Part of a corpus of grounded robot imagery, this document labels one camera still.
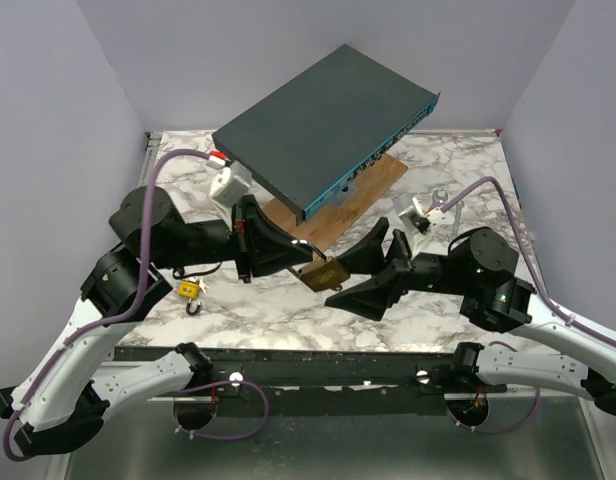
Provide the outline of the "large brass padlock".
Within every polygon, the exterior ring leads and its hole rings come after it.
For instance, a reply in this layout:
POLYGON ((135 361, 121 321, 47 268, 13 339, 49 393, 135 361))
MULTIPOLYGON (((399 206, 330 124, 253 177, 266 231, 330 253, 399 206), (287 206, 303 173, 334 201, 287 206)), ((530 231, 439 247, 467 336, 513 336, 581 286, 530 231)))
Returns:
POLYGON ((334 257, 328 257, 308 240, 295 239, 292 243, 309 248, 315 257, 311 263, 299 270, 290 268, 289 272, 294 277, 313 292, 342 290, 342 284, 350 279, 351 274, 334 257))

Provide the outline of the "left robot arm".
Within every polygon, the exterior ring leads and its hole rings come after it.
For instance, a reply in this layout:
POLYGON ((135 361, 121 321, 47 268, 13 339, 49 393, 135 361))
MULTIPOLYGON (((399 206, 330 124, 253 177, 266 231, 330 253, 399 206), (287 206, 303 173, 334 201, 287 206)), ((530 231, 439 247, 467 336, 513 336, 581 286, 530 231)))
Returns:
POLYGON ((109 219, 120 242, 82 284, 59 338, 24 382, 0 389, 9 459, 71 453, 126 408, 161 394, 211 388, 212 361, 191 343, 122 374, 94 374, 171 292, 162 270, 234 262, 239 279, 249 282, 312 259, 307 242, 277 227, 253 196, 238 200, 231 216, 187 223, 160 187, 140 187, 123 199, 109 219))

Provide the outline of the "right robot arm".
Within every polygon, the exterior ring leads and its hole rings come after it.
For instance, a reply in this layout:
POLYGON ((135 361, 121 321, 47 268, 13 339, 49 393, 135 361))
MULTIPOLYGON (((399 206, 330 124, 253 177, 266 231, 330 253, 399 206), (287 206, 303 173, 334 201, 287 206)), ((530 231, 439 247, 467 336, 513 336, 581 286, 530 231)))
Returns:
POLYGON ((550 354, 507 351, 474 342, 457 345, 449 363, 421 370, 418 380, 440 393, 479 392, 488 386, 524 385, 590 400, 616 417, 616 331, 583 319, 515 275, 519 254, 488 227, 462 234, 445 254, 412 252, 394 230, 389 249, 366 236, 350 249, 368 280, 342 290, 326 306, 379 321, 410 292, 455 295, 459 312, 487 331, 533 340, 550 354))

